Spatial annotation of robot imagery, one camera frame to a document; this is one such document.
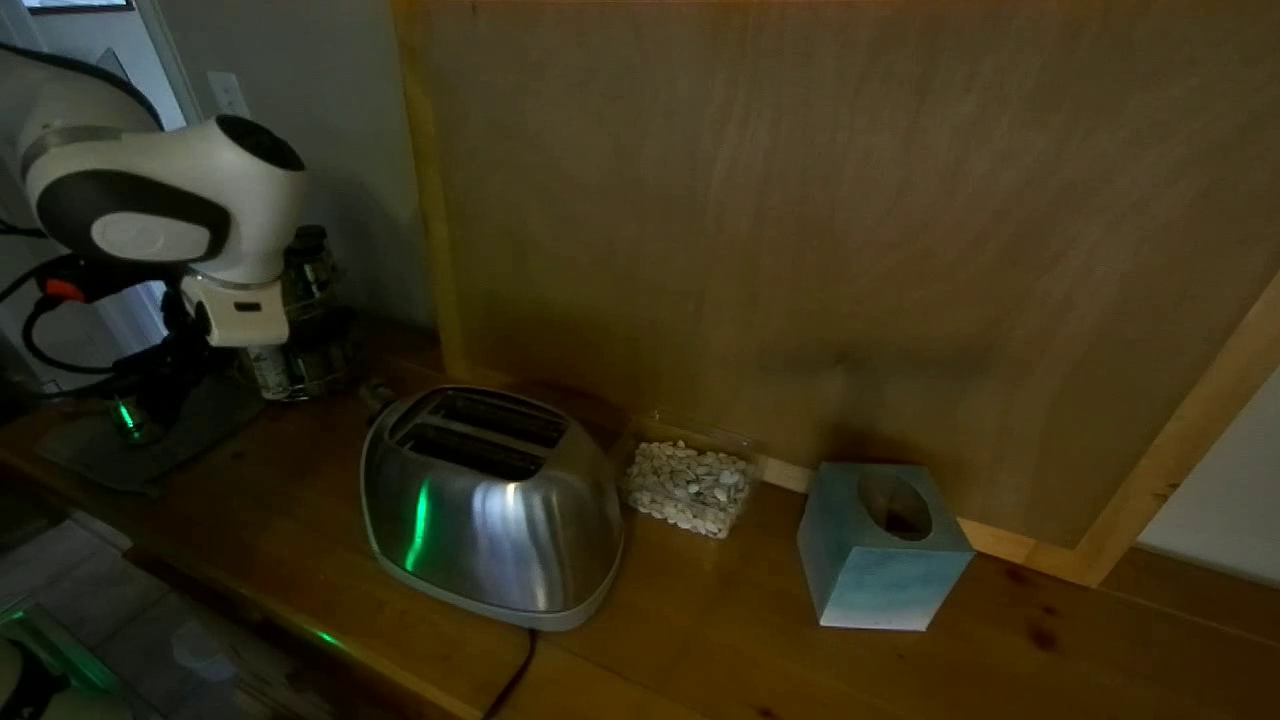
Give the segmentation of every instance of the small box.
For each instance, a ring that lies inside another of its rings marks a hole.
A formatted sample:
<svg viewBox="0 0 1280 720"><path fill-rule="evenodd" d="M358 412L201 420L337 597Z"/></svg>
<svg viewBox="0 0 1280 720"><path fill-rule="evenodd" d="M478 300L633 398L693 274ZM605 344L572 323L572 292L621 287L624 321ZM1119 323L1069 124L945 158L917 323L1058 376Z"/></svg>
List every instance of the small box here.
<svg viewBox="0 0 1280 720"><path fill-rule="evenodd" d="M922 467L815 467L801 566L824 630L922 631L968 562L971 549Z"/></svg>

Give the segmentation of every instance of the wooden surface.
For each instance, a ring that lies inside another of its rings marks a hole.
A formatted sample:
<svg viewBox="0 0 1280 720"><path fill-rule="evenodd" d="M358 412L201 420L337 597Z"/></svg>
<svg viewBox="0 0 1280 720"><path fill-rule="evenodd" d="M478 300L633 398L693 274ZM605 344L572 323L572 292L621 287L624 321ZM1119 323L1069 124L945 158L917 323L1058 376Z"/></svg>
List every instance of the wooden surface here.
<svg viewBox="0 0 1280 720"><path fill-rule="evenodd" d="M917 462L1095 583L1275 362L1268 0L386 9L460 376Z"/></svg>
<svg viewBox="0 0 1280 720"><path fill-rule="evenodd" d="M393 387L437 376L423 344L364 351ZM477 716L525 658L525 631L374 569L355 398L267 412L154 499L35 462L48 430L56 417L0 430L3 479L109 516L445 716ZM1107 593L975 562L922 636L824 631L801 579L801 510L758 488L722 543L628 516L608 605L541 641L506 716L1280 716L1275 593L1168 562L1119 566Z"/></svg>

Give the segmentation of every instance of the stainless steel toaster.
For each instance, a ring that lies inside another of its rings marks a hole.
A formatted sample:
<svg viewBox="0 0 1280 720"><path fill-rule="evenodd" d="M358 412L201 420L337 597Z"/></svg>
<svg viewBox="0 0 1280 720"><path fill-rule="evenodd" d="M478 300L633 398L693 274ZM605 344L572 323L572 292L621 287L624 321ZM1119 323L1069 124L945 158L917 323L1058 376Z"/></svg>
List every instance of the stainless steel toaster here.
<svg viewBox="0 0 1280 720"><path fill-rule="evenodd" d="M358 503L386 574L541 631L589 620L624 553L601 446L561 409L490 387L382 409L364 437Z"/></svg>

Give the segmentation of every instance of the machine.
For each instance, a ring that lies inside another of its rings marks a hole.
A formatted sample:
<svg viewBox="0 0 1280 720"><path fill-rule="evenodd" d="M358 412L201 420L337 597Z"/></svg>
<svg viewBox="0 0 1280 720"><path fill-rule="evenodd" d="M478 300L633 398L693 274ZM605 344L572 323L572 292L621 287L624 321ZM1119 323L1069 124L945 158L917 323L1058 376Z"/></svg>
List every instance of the machine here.
<svg viewBox="0 0 1280 720"><path fill-rule="evenodd" d="M0 50L0 232L69 252L0 270L0 304L38 287L23 351L82 373L72 398L112 402L133 446L154 446L184 402L236 351L289 341L284 252L299 232L306 174L290 145L245 117L165 131L123 80ZM38 348L38 321L134 283L165 283L169 337L112 370Z"/></svg>

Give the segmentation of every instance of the wooden wall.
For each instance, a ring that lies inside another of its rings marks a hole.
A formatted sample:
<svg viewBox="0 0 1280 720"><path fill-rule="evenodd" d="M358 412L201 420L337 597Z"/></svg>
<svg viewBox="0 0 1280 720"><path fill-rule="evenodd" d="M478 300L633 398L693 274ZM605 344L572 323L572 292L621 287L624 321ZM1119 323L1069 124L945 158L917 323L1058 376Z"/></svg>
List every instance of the wooden wall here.
<svg viewBox="0 0 1280 720"><path fill-rule="evenodd" d="M917 462L1017 556L1129 543L1270 363L1270 0L393 13L455 373Z"/></svg>

